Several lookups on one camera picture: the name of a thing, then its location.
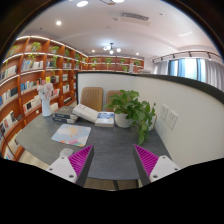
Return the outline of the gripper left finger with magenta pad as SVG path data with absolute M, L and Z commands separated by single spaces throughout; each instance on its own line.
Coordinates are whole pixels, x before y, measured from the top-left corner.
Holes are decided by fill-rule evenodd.
M 89 145 L 69 157 L 59 156 L 47 171 L 65 180 L 84 186 L 94 156 L 94 146 Z

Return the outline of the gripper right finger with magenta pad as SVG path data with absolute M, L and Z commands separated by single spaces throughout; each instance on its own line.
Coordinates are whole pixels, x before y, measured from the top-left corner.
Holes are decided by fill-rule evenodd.
M 143 186 L 179 170 L 179 167 L 166 155 L 157 156 L 138 145 L 133 146 L 133 155 Z

